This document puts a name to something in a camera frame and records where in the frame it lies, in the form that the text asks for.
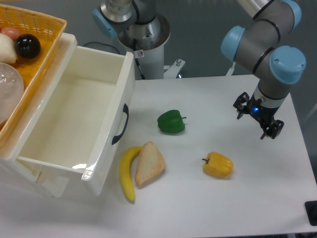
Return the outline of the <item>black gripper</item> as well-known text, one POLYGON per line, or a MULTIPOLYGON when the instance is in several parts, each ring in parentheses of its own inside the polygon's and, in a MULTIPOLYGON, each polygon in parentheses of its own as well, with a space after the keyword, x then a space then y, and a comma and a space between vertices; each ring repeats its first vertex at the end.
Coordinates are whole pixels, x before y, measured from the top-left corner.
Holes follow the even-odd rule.
POLYGON ((262 94, 254 93, 249 97, 246 92, 243 92, 236 99, 233 107, 238 113, 237 119, 250 114, 260 124, 263 130, 261 140, 265 137, 275 139, 284 127, 283 121, 274 119, 276 107, 272 104, 271 99, 262 94))

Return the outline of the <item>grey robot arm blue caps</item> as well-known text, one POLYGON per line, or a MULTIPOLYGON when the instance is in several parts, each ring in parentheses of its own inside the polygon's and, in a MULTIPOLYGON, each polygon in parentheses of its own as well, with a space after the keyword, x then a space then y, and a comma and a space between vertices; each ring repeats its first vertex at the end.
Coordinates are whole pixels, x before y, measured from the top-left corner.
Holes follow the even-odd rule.
POLYGON ((284 122, 274 115, 306 68, 306 58, 299 49, 277 46, 301 21, 301 8, 293 0, 240 0, 238 4, 252 17, 253 23, 248 28, 230 29, 220 49, 259 82, 252 96, 242 93, 233 106, 237 118, 250 115, 263 130, 262 137, 275 139, 284 122))

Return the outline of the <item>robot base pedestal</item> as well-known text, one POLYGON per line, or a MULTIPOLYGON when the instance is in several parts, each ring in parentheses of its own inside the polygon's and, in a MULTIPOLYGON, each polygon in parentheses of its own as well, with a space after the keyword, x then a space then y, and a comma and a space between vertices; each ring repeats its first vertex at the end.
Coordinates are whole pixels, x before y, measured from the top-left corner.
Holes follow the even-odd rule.
POLYGON ((136 78, 173 79, 180 77, 185 61, 164 64, 164 46, 170 24, 157 13, 154 0, 104 0, 93 11, 98 28, 109 38, 117 38, 134 55, 136 78))

